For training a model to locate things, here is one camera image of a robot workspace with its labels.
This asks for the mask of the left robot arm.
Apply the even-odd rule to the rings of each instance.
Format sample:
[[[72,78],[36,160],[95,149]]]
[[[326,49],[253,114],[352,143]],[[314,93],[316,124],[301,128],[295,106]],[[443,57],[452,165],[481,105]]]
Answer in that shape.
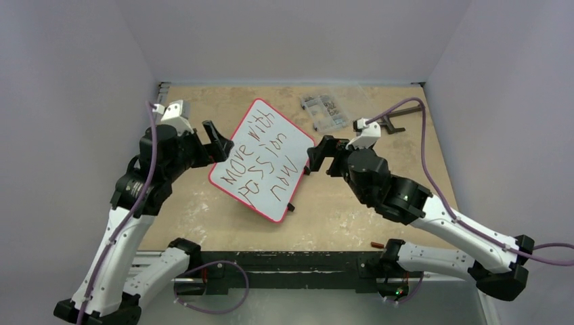
[[[104,237],[79,289],[56,304],[55,317],[71,324],[136,324],[153,298],[176,276],[192,277],[202,267],[199,245],[178,238],[135,276],[129,272],[144,236],[172,194],[172,185],[189,169],[227,160],[234,144],[210,121],[203,122],[209,143],[196,130],[174,124],[149,127],[139,154],[115,185]]]

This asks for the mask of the pink framed whiteboard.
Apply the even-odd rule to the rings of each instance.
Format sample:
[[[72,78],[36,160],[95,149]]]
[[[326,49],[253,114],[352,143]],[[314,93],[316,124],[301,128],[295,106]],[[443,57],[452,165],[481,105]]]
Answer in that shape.
[[[287,204],[309,163],[314,139],[265,100],[257,98],[231,137],[234,147],[208,180],[238,202],[274,223],[283,221]]]

